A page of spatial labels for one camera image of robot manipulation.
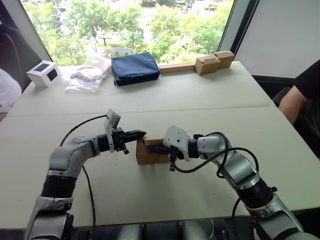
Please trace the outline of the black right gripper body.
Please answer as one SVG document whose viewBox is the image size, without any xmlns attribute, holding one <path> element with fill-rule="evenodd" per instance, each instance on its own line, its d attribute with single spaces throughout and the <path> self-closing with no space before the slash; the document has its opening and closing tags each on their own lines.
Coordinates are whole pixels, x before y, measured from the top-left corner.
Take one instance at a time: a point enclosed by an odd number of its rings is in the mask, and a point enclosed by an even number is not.
<svg viewBox="0 0 320 240">
<path fill-rule="evenodd" d="M 174 172 L 176 170 L 174 167 L 176 160 L 183 160 L 184 155 L 178 148 L 171 146 L 169 148 L 169 158 L 169 171 Z"/>
</svg>

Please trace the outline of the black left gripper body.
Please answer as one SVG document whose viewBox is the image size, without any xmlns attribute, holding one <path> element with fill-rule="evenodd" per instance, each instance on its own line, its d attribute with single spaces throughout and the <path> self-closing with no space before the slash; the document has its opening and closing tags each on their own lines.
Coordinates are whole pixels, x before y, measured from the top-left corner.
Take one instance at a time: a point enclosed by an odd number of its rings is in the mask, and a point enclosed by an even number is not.
<svg viewBox="0 0 320 240">
<path fill-rule="evenodd" d="M 124 152 L 124 154 L 129 154 L 129 150 L 126 147 L 128 134 L 120 127 L 112 129 L 111 132 L 114 150 L 116 152 Z"/>
</svg>

